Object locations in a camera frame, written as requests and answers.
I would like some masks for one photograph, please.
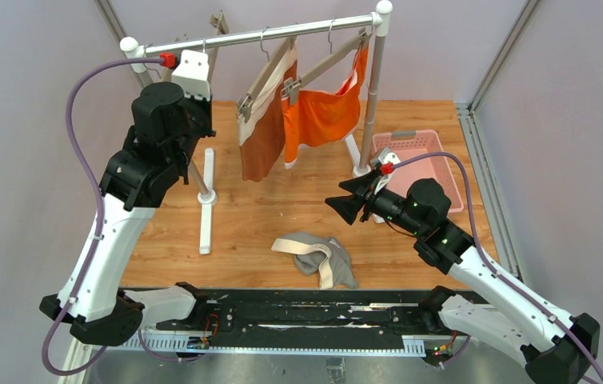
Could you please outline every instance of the white pipe connector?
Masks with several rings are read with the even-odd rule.
[[[375,28],[374,33],[379,37],[384,37],[389,33],[389,21],[391,19],[391,12],[393,11],[393,4],[389,0],[381,0],[377,3],[376,11],[381,18],[381,24]]]
[[[144,47],[139,45],[139,42],[136,38],[131,38],[130,36],[126,38],[122,38],[120,41],[120,50],[125,53],[127,58],[143,58],[144,57]],[[146,72],[146,66],[143,64],[130,64],[132,66],[132,70],[137,72],[138,74],[143,74]]]

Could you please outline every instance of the hanger hook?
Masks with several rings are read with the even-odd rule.
[[[266,32],[266,30],[268,30],[269,27],[266,27],[262,30],[262,37],[259,38],[259,49],[262,50],[262,52],[264,52],[266,54],[266,61],[269,61],[269,51],[268,50],[264,50],[264,32]]]
[[[331,22],[329,22],[329,30],[327,31],[327,42],[329,43],[329,54],[332,54],[332,40],[329,39],[329,36],[332,34],[332,25],[337,18],[333,18]]]

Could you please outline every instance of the gray cloth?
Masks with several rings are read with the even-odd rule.
[[[304,244],[323,244],[332,251],[329,258],[329,268],[332,270],[333,286],[344,284],[347,288],[357,289],[358,281],[351,271],[351,257],[336,238],[319,238],[306,232],[284,234],[280,238],[303,242]],[[318,251],[310,254],[294,255],[294,264],[305,275],[311,275],[318,271],[318,266],[325,260],[325,254]]]

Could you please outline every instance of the basket handle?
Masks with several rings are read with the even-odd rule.
[[[391,138],[396,140],[412,140],[417,136],[416,130],[401,130],[398,132],[391,132]]]

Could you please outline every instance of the red cable connector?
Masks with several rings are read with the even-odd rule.
[[[171,69],[177,65],[177,56],[174,56],[174,54],[171,54],[170,52],[163,52],[158,56],[165,60],[160,64],[161,66],[166,66]]]
[[[393,163],[392,162],[387,162],[386,164],[384,164],[383,166],[381,166],[379,168],[379,170],[381,171],[382,174],[392,174],[394,169],[393,169]]]

